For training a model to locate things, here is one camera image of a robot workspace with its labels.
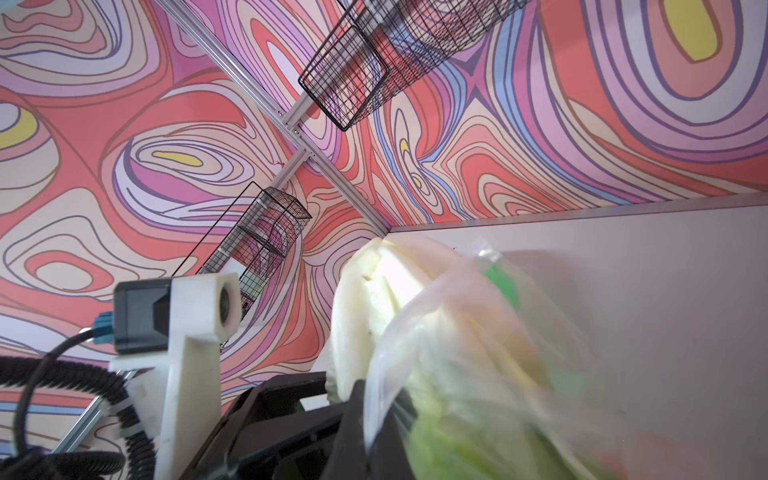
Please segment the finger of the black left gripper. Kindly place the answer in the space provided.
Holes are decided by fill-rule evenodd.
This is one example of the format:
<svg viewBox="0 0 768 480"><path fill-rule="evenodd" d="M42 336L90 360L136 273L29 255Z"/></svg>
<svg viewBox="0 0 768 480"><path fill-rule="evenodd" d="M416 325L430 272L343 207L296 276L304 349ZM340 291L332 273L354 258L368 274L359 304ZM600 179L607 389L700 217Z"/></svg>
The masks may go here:
<svg viewBox="0 0 768 480"><path fill-rule="evenodd" d="M242 393L184 469L183 479L352 479L337 436L346 405L307 410L326 374L276 376Z"/></svg>

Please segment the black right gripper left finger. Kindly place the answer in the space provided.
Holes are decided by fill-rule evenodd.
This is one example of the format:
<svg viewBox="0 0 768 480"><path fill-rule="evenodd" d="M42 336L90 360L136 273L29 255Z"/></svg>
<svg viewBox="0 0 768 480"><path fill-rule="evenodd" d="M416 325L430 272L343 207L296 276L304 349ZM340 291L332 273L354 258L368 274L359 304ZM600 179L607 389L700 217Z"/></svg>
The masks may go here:
<svg viewBox="0 0 768 480"><path fill-rule="evenodd" d="M322 480L368 478L368 456L363 438L364 393L365 381L357 380L349 400L344 403L341 421L334 438L331 455L321 476Z"/></svg>

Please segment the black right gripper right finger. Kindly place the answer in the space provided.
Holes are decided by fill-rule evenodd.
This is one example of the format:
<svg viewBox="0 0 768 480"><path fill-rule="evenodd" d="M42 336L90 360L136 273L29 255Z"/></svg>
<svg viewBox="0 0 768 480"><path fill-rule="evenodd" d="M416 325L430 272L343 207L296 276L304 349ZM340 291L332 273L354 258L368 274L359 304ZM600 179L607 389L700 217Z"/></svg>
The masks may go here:
<svg viewBox="0 0 768 480"><path fill-rule="evenodd" d="M382 428L368 454L368 478L373 480L414 480L405 436L416 410L409 395L398 395L389 408Z"/></svg>

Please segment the green lettuce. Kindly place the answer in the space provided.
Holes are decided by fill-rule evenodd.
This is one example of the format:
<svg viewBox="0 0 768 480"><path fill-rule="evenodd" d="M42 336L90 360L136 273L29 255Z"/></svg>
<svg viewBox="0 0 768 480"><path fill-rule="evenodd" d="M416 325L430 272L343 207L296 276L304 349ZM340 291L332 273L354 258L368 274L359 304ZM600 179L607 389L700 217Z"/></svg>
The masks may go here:
<svg viewBox="0 0 768 480"><path fill-rule="evenodd" d="M349 259L337 286L327 342L331 401L349 400L355 382L366 381L377 342L396 309L416 293L417 277L465 256L430 239L400 237L373 239Z"/></svg>

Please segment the clear zip top bag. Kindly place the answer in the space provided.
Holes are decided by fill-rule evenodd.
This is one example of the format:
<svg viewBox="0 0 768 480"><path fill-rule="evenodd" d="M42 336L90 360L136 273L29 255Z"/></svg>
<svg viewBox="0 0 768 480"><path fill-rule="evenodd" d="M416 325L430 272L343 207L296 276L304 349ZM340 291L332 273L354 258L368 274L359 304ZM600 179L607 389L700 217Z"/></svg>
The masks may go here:
<svg viewBox="0 0 768 480"><path fill-rule="evenodd" d="M585 336L489 247L416 279L383 330L363 403L367 456L398 395L415 479L713 479L702 453L639 431Z"/></svg>

